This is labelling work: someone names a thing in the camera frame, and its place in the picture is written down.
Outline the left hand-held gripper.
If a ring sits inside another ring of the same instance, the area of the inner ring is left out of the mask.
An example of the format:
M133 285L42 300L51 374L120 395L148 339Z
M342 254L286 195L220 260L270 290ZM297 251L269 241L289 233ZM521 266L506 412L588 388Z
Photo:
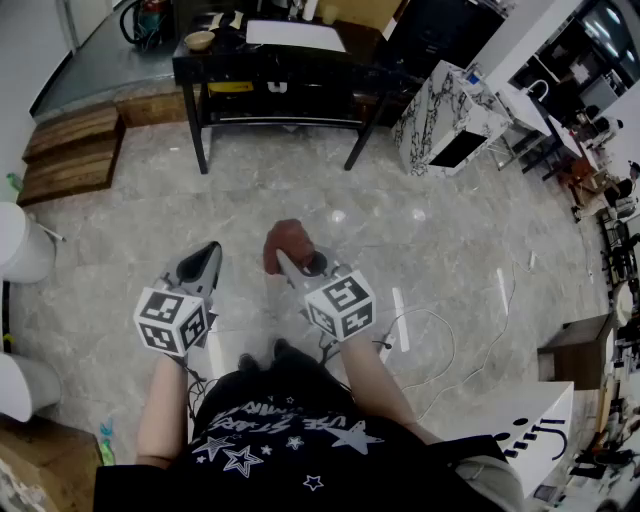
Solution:
M214 295L223 253L216 241L189 247L172 258L152 287L144 287L133 320L143 345L185 357L202 346L218 314Z

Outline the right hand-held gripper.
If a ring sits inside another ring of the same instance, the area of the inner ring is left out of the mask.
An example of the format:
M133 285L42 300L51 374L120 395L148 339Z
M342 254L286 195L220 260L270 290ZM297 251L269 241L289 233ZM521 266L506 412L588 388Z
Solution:
M281 249L276 250L276 257L281 273L304 297L312 325L344 342L375 324L376 297L371 286L361 271L350 273L350 265L333 249L317 249L302 267ZM320 271L326 278L336 279L316 289Z

